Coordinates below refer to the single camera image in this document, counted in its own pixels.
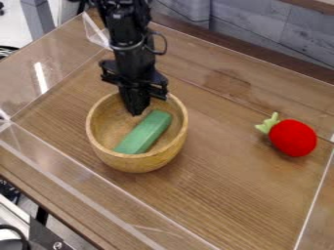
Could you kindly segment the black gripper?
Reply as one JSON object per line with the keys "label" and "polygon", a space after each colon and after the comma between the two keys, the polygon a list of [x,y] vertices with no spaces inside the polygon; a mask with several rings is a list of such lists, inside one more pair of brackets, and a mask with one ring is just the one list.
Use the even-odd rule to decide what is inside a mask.
{"label": "black gripper", "polygon": [[167,99],[168,80],[155,68],[155,52],[147,46],[111,47],[115,59],[99,63],[102,80],[119,88],[126,108],[142,115],[150,99]]}

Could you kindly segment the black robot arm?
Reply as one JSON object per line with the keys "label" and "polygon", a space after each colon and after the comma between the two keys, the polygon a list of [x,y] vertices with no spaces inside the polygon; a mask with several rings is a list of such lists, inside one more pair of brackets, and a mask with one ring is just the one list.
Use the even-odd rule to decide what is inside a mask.
{"label": "black robot arm", "polygon": [[115,59],[99,63],[100,78],[119,88],[128,113],[142,115],[152,98],[167,100],[167,77],[155,68],[155,57],[167,49],[155,50],[154,36],[166,37],[150,27],[148,0],[91,0],[108,30],[108,47]]}

